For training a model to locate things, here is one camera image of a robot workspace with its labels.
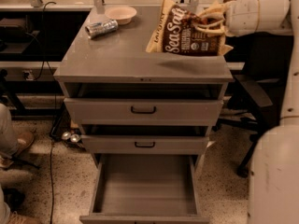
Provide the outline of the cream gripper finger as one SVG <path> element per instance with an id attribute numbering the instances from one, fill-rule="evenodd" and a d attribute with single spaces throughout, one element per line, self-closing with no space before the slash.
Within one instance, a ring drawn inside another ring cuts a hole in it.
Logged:
<path id="1" fill-rule="evenodd" d="M 214 2 L 210 7 L 201 11 L 198 16 L 200 18 L 222 19 L 227 6 L 223 3 Z"/>
<path id="2" fill-rule="evenodd" d="M 199 32 L 213 35 L 221 35 L 225 32 L 224 29 L 224 20 L 219 20 L 212 22 L 210 24 L 200 24 L 198 22 L 194 22 L 192 26 Z"/>

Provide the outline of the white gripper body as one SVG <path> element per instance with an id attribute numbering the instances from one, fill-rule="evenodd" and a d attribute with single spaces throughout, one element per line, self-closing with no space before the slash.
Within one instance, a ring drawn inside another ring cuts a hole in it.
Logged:
<path id="1" fill-rule="evenodd" d="M 226 3 L 227 36 L 249 35 L 256 31 L 259 19 L 258 0 L 234 0 Z"/>

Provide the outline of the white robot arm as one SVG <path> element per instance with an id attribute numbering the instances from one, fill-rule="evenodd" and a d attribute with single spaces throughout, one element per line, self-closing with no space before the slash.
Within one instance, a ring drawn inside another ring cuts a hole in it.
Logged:
<path id="1" fill-rule="evenodd" d="M 249 199 L 246 224 L 299 224 L 299 0 L 232 0 L 202 12 L 221 17 L 222 33 L 290 35 L 292 44 L 271 43 L 252 52 L 246 67 L 257 65 L 271 76 L 279 67 L 283 93 L 265 131 L 248 157 Z"/>

